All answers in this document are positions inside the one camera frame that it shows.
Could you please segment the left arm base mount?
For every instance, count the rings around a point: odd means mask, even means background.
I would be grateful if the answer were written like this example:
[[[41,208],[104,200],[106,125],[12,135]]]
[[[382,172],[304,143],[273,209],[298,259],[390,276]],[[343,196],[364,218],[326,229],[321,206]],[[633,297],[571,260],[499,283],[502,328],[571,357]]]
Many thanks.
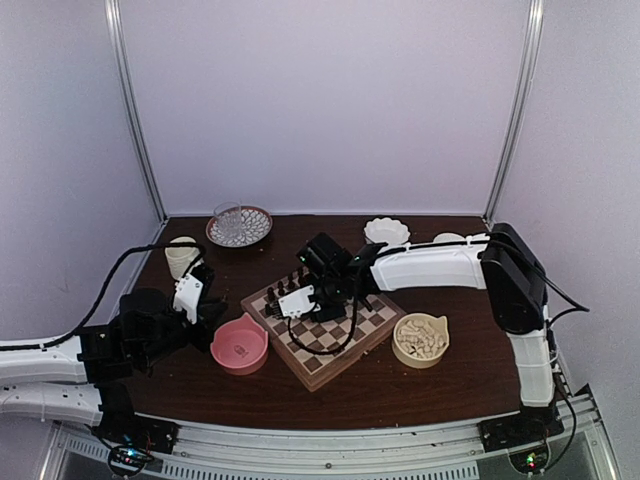
[[[171,454],[179,433],[175,422],[138,414],[105,413],[99,425],[88,429],[107,448],[111,472],[122,478],[141,473],[157,454]]]

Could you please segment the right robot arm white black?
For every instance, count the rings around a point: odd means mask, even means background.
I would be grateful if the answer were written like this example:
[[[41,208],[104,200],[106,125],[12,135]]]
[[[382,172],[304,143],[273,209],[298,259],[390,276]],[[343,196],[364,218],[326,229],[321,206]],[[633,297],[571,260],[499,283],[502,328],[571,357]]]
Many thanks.
[[[488,232],[426,243],[368,241],[352,254],[326,233],[297,254],[307,272],[280,305],[292,318],[333,320],[348,304],[374,294],[419,289],[486,293],[495,324],[508,338],[519,379],[519,410],[512,430],[535,440],[554,417],[555,341],[548,316],[549,281],[544,267],[509,224]]]

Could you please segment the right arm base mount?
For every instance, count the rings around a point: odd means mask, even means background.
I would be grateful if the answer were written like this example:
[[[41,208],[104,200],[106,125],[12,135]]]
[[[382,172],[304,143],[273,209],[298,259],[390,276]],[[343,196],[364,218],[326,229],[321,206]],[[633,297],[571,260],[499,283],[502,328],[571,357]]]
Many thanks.
[[[551,463],[549,439],[562,434],[564,425],[556,407],[523,407],[518,413],[481,421],[478,425],[486,453],[507,453],[521,474],[541,474]]]

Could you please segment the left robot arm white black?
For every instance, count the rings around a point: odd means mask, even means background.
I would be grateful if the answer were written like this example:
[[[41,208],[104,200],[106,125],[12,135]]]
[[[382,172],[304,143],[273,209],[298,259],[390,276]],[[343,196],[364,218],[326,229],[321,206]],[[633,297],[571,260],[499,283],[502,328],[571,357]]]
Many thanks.
[[[173,308],[156,289],[123,296],[118,314],[106,325],[83,327],[49,347],[41,342],[21,350],[1,345],[1,410],[4,413],[105,425],[123,444],[144,433],[123,380],[149,375],[155,365],[189,345],[205,352],[228,308],[225,298],[198,302],[196,320]]]

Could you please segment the wooden chess board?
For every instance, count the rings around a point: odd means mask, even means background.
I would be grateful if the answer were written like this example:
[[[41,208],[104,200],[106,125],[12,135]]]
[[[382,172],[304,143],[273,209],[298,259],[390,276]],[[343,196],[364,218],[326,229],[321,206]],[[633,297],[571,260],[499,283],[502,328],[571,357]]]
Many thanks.
[[[310,318],[289,321],[274,317],[267,306],[267,289],[273,288],[278,299],[279,281],[284,283],[286,294],[290,293],[287,291],[289,281],[296,287],[302,284],[294,271],[246,297],[241,306],[268,332],[271,347],[311,392],[333,380],[387,339],[396,322],[405,315],[405,311],[387,296],[370,295],[367,300],[372,310],[359,306],[356,329],[349,338],[351,303],[346,306],[345,317],[324,323]]]

